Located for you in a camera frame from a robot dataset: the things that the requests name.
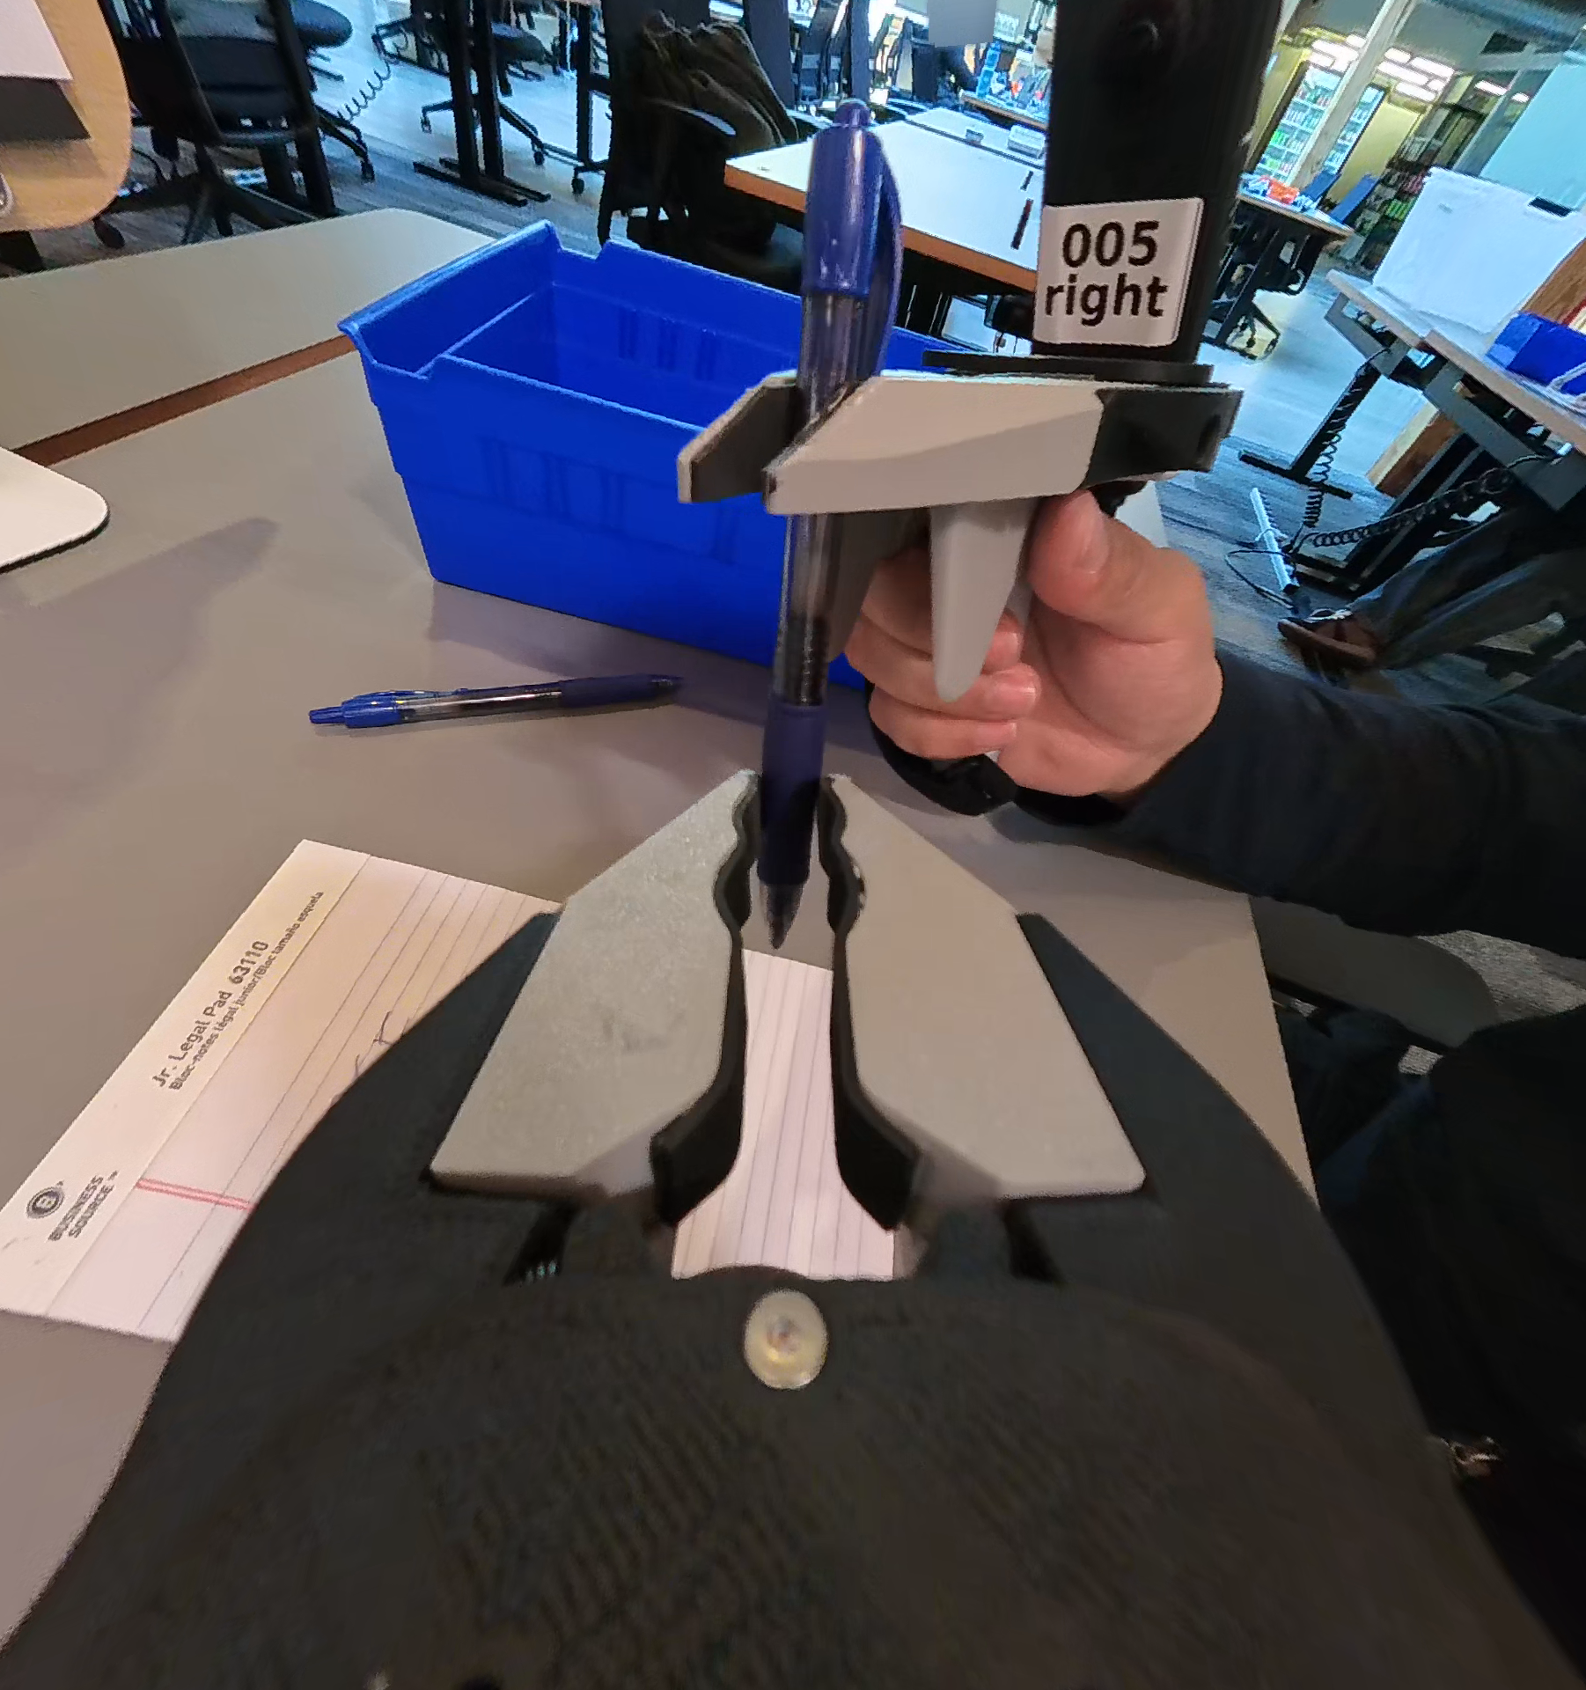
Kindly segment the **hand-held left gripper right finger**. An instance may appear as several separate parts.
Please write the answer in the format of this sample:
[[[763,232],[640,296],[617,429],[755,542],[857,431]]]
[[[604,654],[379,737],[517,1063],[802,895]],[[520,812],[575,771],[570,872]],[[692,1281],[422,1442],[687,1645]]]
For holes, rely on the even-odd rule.
[[[820,791],[836,1161],[885,1230],[1132,1196],[1140,1155],[1007,897],[846,777]]]

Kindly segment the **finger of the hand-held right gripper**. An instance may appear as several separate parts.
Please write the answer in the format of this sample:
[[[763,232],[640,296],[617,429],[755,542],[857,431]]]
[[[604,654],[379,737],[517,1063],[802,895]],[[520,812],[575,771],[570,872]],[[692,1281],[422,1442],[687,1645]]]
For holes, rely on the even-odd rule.
[[[794,372],[775,372],[677,452],[677,500],[721,502],[763,493],[768,464],[803,431],[803,394]]]
[[[767,464],[763,505],[854,514],[1068,494],[1100,410],[1097,388],[1073,379],[874,377]]]

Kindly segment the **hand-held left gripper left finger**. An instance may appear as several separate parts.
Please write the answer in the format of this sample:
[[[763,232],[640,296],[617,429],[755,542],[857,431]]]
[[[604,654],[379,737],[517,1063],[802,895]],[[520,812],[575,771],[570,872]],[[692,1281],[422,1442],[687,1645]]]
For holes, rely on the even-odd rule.
[[[676,1228],[724,1183],[755,857],[756,777],[737,771],[567,900],[431,1161],[437,1185],[635,1203]]]

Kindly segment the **blue plastic bin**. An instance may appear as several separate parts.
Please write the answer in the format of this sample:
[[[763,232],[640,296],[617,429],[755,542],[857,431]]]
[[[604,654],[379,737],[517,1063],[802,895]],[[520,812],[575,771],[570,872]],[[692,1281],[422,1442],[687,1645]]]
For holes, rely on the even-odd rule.
[[[549,223],[340,321],[437,582],[768,665],[786,523],[677,452],[794,369],[797,294]]]

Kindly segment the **white lined legal pad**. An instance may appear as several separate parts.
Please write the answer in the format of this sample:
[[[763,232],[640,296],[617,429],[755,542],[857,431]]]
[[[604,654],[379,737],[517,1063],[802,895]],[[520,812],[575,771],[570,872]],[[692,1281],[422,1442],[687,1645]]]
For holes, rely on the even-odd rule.
[[[481,880],[304,839],[0,1211],[0,1311],[176,1340],[246,1215],[343,1089],[533,916]],[[890,1279],[830,1142],[829,972],[744,952],[735,1170],[677,1279]]]

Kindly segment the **blue retractable pen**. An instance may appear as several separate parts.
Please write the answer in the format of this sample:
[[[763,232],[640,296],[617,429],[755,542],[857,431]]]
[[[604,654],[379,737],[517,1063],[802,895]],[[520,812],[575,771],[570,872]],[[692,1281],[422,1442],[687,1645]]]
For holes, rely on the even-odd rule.
[[[901,270],[892,170],[869,106],[848,98],[812,149],[794,435],[883,369]],[[786,937],[809,879],[844,537],[839,514],[797,514],[786,528],[758,777],[756,879],[771,946]]]
[[[339,729],[391,729],[419,722],[634,711],[673,702],[681,688],[683,679],[673,674],[616,674],[530,685],[371,691],[337,704],[314,708],[308,722]]]

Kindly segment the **person's right forearm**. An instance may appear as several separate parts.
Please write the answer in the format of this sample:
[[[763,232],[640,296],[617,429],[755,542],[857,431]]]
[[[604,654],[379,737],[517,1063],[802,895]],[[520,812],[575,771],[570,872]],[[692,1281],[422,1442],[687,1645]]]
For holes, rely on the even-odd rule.
[[[1080,823],[1366,931],[1586,959],[1586,716],[1221,676],[1211,722],[1137,796],[1076,799]]]

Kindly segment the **white-topped background desk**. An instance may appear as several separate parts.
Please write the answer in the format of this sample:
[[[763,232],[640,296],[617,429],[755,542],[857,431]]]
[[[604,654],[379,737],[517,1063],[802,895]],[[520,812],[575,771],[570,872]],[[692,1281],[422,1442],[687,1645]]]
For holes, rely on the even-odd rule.
[[[1039,165],[901,119],[874,132],[896,181],[908,289],[1032,294]]]

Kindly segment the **wooden-edged background desk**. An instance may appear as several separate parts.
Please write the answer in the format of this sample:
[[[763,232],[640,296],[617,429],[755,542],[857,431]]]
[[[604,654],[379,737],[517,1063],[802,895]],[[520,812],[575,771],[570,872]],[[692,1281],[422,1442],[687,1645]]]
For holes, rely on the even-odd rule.
[[[1523,488],[1560,510],[1566,498],[1586,484],[1586,410],[1572,408],[1551,388],[1511,377],[1477,346],[1459,342],[1445,327],[1399,307],[1384,293],[1371,289],[1351,275],[1332,271],[1335,307],[1325,318],[1351,344],[1358,323],[1393,337],[1399,359],[1425,353],[1430,377],[1419,380],[1425,403],[1455,426],[1469,445]]]

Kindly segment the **grey desk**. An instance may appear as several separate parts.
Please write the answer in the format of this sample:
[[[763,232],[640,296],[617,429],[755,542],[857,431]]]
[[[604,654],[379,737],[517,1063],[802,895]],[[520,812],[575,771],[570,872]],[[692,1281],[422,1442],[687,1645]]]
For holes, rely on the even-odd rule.
[[[298,839],[561,900],[756,765],[763,669],[428,577],[351,352],[67,472],[109,528],[0,577],[0,1206]],[[308,722],[382,685],[621,670],[677,674],[683,697]],[[1055,921],[1308,1175],[1241,897],[923,805],[850,691],[829,768]],[[0,1644],[95,1509],[165,1353],[0,1313]]]
[[[485,243],[369,210],[0,280],[0,445],[325,344],[343,317]]]

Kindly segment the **person's right hand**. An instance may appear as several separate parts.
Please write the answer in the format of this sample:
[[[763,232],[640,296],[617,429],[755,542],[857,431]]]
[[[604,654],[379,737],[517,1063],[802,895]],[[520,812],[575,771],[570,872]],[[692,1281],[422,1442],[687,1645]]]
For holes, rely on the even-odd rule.
[[[883,562],[846,643],[869,716],[932,765],[981,758],[1016,787],[1126,805],[1219,708],[1204,577],[1080,493],[1042,502],[1026,583],[1029,609],[998,619],[980,679],[948,702],[932,676],[930,562]]]

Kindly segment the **black chair with backpack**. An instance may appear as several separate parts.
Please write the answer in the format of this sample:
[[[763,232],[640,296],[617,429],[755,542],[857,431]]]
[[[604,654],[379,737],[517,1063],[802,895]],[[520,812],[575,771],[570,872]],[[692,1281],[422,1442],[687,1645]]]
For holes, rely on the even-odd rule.
[[[797,293],[803,243],[724,184],[732,159],[798,139],[749,34],[709,3],[604,3],[611,145],[596,238]]]

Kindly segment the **white paper box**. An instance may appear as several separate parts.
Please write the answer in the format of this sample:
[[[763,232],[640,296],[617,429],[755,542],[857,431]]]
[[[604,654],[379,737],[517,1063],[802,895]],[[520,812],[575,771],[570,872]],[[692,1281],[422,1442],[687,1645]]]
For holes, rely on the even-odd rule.
[[[1584,210],[1559,212],[1503,184],[1430,168],[1373,289],[1488,342],[1584,239]]]

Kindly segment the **small blue background bin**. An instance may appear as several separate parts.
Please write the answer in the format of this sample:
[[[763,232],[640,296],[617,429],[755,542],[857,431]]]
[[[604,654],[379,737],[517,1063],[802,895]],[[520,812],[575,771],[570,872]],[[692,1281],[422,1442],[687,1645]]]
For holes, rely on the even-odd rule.
[[[1545,387],[1586,367],[1586,331],[1534,311],[1516,311],[1483,356],[1516,380]]]

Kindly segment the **person's dark clothing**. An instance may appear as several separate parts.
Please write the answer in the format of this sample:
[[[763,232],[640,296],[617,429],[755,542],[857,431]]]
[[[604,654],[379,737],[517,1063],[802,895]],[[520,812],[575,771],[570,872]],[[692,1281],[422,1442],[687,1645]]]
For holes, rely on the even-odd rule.
[[[1586,1003],[1405,1074],[1405,1029],[1278,1010],[1314,1187],[1511,1580],[1586,1681]]]

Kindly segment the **black office chair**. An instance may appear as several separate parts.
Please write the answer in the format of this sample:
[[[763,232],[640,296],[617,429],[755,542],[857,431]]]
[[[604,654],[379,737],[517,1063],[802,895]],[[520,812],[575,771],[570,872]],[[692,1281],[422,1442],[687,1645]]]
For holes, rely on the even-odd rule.
[[[156,181],[126,187],[90,223],[124,247],[118,215],[183,207],[183,243],[337,215],[314,98],[312,51],[351,39],[329,3],[100,3],[126,77],[130,124],[147,132]]]

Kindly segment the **white rounded flat stand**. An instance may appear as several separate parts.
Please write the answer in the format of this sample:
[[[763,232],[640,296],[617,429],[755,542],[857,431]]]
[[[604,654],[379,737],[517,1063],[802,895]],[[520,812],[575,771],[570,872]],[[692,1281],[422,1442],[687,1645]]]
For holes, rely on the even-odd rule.
[[[105,523],[98,493],[0,448],[0,573],[73,549]]]

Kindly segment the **light wooden round table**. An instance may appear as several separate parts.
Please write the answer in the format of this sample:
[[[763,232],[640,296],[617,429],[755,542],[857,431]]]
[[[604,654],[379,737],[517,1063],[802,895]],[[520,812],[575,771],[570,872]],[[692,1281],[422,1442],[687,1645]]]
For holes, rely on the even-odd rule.
[[[0,77],[40,81],[41,69],[81,137],[0,140],[0,236],[90,223],[129,176],[129,87],[100,4],[0,3]]]

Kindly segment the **black desk frame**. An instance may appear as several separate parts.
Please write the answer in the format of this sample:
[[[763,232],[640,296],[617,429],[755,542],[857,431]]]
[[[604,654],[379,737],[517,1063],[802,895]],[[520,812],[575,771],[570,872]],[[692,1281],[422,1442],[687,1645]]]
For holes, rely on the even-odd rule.
[[[464,187],[501,206],[544,206],[549,190],[506,176],[504,129],[530,140],[541,168],[556,160],[570,173],[570,195],[580,197],[591,176],[604,176],[593,155],[593,97],[608,92],[608,74],[596,59],[604,51],[601,3],[553,3],[561,69],[574,87],[574,144],[541,139],[536,127],[512,112],[500,87],[500,57],[509,50],[509,23],[500,23],[496,3],[411,3],[407,29],[415,45],[433,46],[445,69],[447,98],[437,106],[452,122],[452,155],[415,159],[419,177]]]

